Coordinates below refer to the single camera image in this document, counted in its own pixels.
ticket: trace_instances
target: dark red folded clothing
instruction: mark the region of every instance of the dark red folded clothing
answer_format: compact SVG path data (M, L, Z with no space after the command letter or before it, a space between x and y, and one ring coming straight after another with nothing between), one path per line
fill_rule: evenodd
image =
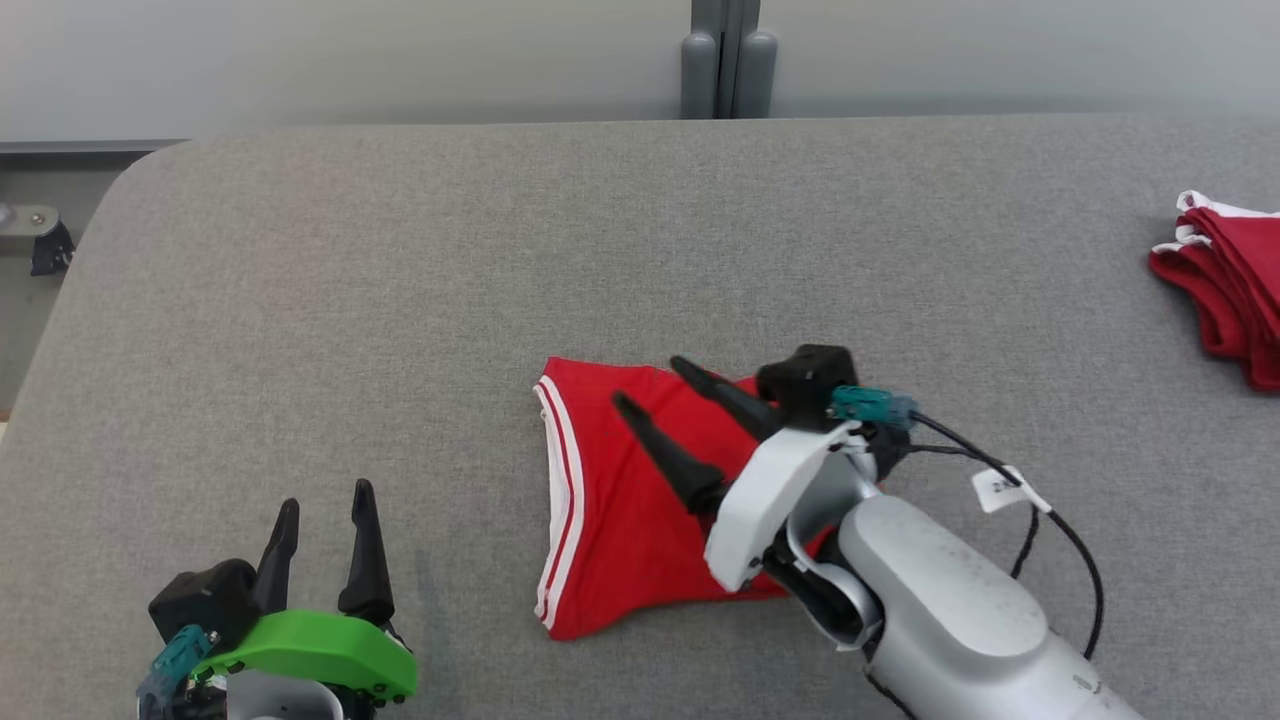
M755 389L750 379L739 384ZM672 373L548 360L534 388L547 424L552 505L535 612L550 637L579 638L653 605L783 594L763 575L739 593L712 578L701 527L613 409L618 389L730 480L758 445Z
M1252 388L1280 391L1280 214L1194 191L1178 206L1175 241L1152 249L1151 269L1190 293L1208 352L1238 360Z

